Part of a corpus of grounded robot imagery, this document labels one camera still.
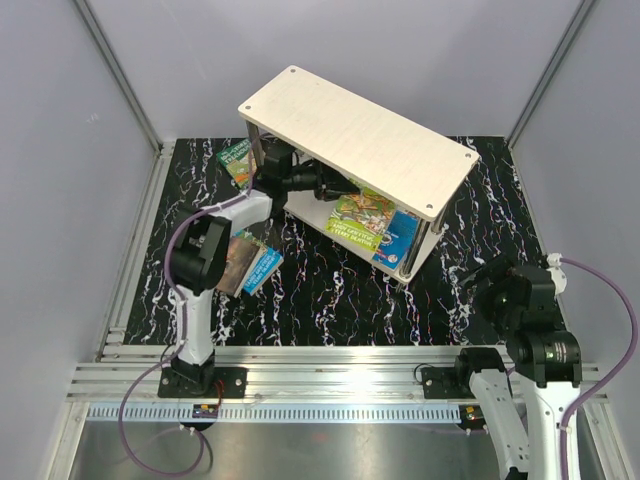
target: metal rod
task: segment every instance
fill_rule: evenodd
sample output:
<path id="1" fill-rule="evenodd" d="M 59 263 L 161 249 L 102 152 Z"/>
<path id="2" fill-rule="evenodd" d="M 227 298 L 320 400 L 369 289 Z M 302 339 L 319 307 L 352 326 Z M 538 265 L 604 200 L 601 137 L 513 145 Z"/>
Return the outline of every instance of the metal rod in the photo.
<path id="1" fill-rule="evenodd" d="M 262 144 L 260 143 L 260 130 L 257 125 L 247 120 L 247 131 L 249 132 L 253 158 L 256 159 L 256 167 L 261 167 L 264 163 L 264 152 L 262 151 Z"/>
<path id="2" fill-rule="evenodd" d="M 551 55 L 551 58 L 549 59 L 549 62 L 547 63 L 542 76 L 538 80 L 533 93 L 529 97 L 524 110 L 522 110 L 518 121 L 507 137 L 509 147 L 513 148 L 520 138 L 520 135 L 522 135 L 523 130 L 529 123 L 531 116 L 540 104 L 540 101 L 547 92 L 551 81 L 558 73 L 558 70 L 567 57 L 567 53 L 569 53 L 569 50 L 573 46 L 576 38 L 578 37 L 578 34 L 584 28 L 587 20 L 589 19 L 589 16 L 593 12 L 594 7 L 596 6 L 596 4 L 598 4 L 598 2 L 599 0 L 582 0 L 580 2 L 580 5 L 578 5 L 578 7 L 576 8 L 576 11 L 571 18 L 569 25 L 567 25 L 567 28 L 565 29 L 560 42 L 556 46 L 553 55 Z"/>
<path id="3" fill-rule="evenodd" d="M 440 233 L 442 232 L 442 222 L 444 220 L 445 215 L 447 214 L 448 206 L 449 206 L 449 203 L 447 203 L 444 207 L 442 207 L 442 210 L 440 210 L 440 213 L 431 224 L 431 231 L 436 235 L 440 235 Z"/>
<path id="4" fill-rule="evenodd" d="M 400 266 L 401 277 L 408 278 L 411 276 L 411 270 L 413 270 L 413 265 L 416 263 L 416 259 L 418 258 L 418 252 L 420 251 L 420 248 L 422 248 L 424 237 L 429 231 L 430 223 L 431 222 L 428 222 L 424 218 L 421 218 L 418 222 L 418 228 L 416 228 L 416 233 L 413 235 L 413 240 L 411 240 L 407 256 Z"/>
<path id="5" fill-rule="evenodd" d="M 162 148 L 163 142 L 158 136 L 155 129 L 153 128 L 153 125 L 151 124 L 149 117 L 147 117 L 147 114 L 145 113 L 144 109 L 142 108 L 142 105 L 140 104 L 140 101 L 136 97 L 136 94 L 134 93 L 133 89 L 131 88 L 131 84 L 129 83 L 129 80 L 127 80 L 127 77 L 124 74 L 124 71 L 120 66 L 120 63 L 118 62 L 116 54 L 114 53 L 113 48 L 111 48 L 111 45 L 109 44 L 109 41 L 107 40 L 106 35 L 102 31 L 102 27 L 100 26 L 100 23 L 98 22 L 98 19 L 95 13 L 89 6 L 89 3 L 87 2 L 87 0 L 72 0 L 72 1 L 76 6 L 76 9 L 78 10 L 78 13 L 80 14 L 82 21 L 87 27 L 89 34 L 91 35 L 91 37 L 93 38 L 93 41 L 98 47 L 98 51 L 100 52 L 103 60 L 105 61 L 107 68 L 109 69 L 109 71 L 113 75 L 113 78 L 118 84 L 118 87 L 120 88 L 120 92 L 124 96 L 127 104 L 129 105 L 129 108 L 131 108 L 131 112 L 133 113 L 134 117 L 138 121 L 140 128 L 142 128 L 144 135 L 147 137 L 148 142 L 151 144 L 151 147 L 153 148 L 156 154 L 160 153 L 160 149 Z"/>

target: green book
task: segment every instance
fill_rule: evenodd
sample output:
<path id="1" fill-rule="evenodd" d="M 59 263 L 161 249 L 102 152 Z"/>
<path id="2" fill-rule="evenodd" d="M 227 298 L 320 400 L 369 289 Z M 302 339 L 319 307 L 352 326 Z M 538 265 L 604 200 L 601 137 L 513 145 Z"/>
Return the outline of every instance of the green book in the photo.
<path id="1" fill-rule="evenodd" d="M 249 140 L 243 140 L 219 152 L 216 157 L 218 161 L 229 172 L 233 182 L 242 190 L 249 184 L 249 158 L 253 171 L 256 171 L 256 163 L 253 160 L 253 152 L 251 151 L 251 143 Z"/>
<path id="2" fill-rule="evenodd" d="M 338 199 L 326 230 L 375 252 L 395 210 L 391 200 L 362 187 L 359 194 L 343 195 Z"/>

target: wooden shelf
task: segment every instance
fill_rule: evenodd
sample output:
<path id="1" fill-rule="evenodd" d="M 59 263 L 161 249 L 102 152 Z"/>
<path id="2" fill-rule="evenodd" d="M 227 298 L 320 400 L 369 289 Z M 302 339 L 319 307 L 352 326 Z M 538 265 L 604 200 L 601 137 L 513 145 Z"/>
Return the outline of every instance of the wooden shelf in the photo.
<path id="1" fill-rule="evenodd" d="M 477 152 L 290 66 L 238 107 L 240 116 L 355 179 L 397 206 L 433 221 L 477 162 Z M 401 277 L 373 254 L 324 230 L 334 203 L 292 193 L 286 209 L 402 283 L 440 239 L 429 230 L 411 275 Z"/>

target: metal corner post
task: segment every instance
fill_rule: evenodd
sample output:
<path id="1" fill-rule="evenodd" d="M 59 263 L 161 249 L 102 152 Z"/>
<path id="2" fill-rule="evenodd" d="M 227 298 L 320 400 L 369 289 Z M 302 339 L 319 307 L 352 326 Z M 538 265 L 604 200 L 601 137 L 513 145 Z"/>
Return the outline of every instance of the metal corner post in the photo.
<path id="1" fill-rule="evenodd" d="M 75 5 L 80 17 L 87 27 L 93 41 L 95 42 L 98 50 L 100 51 L 100 55 L 104 59 L 107 68 L 113 75 L 114 80 L 118 84 L 120 91 L 122 92 L 123 97 L 125 98 L 129 108 L 133 115 L 135 116 L 140 128 L 144 132 L 144 135 L 147 137 L 149 144 L 153 148 L 154 152 L 158 154 L 160 149 L 162 148 L 162 140 L 158 137 L 157 132 L 153 128 L 151 121 L 147 117 L 142 105 L 138 101 L 138 97 L 134 93 L 129 80 L 127 80 L 118 59 L 107 40 L 106 35 L 102 31 L 100 23 L 96 18 L 94 11 L 89 5 L 88 0 L 72 0 L 72 3 Z"/>
<path id="2" fill-rule="evenodd" d="M 527 124 L 529 123 L 529 120 L 533 116 L 533 113 L 535 112 L 536 108 L 540 104 L 540 101 L 542 100 L 545 93 L 547 92 L 549 85 L 551 84 L 552 80 L 555 78 L 556 74 L 558 73 L 558 70 L 560 70 L 560 67 L 565 61 L 567 54 L 571 50 L 571 47 L 575 43 L 580 32 L 583 30 L 584 26 L 587 23 L 587 20 L 591 16 L 591 13 L 593 13 L 594 7 L 598 3 L 599 3 L 599 0 L 581 0 L 580 1 L 580 4 L 576 8 L 576 11 L 574 12 L 573 17 L 571 18 L 571 21 L 569 22 L 569 24 L 567 25 L 567 28 L 562 34 L 562 38 L 560 38 L 558 45 L 556 46 L 553 54 L 551 55 L 551 58 L 549 59 L 549 62 L 547 63 L 547 66 L 544 69 L 544 72 L 540 76 L 540 79 L 538 80 L 538 83 L 536 84 L 536 87 L 534 88 L 533 93 L 529 97 L 529 100 L 527 101 L 527 104 L 525 105 L 524 110 L 522 110 L 522 113 L 520 114 L 518 121 L 516 122 L 515 126 L 513 127 L 513 130 L 511 130 L 511 133 L 507 137 L 507 142 L 510 148 L 514 147 L 514 145 L 520 138 L 520 135 L 522 135 L 522 132 L 524 131 Z"/>

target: white wall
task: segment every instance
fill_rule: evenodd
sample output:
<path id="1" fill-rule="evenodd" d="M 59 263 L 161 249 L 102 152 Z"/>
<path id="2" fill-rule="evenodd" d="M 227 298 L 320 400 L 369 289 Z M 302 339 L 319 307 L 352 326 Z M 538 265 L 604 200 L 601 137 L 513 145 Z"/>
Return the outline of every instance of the white wall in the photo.
<path id="1" fill-rule="evenodd" d="M 91 0 L 164 138 L 244 136 L 290 64 L 450 135 L 507 135 L 578 0 Z"/>
<path id="2" fill-rule="evenodd" d="M 0 65 L 0 476 L 33 480 L 152 152 L 72 2 L 3 2 Z"/>
<path id="3" fill-rule="evenodd" d="M 640 312 L 640 3 L 600 2 L 516 145 L 545 246 L 618 281 Z M 563 300 L 585 359 L 610 368 L 629 320 L 606 286 L 567 267 Z M 640 476 L 640 355 L 614 380 L 618 426 Z"/>

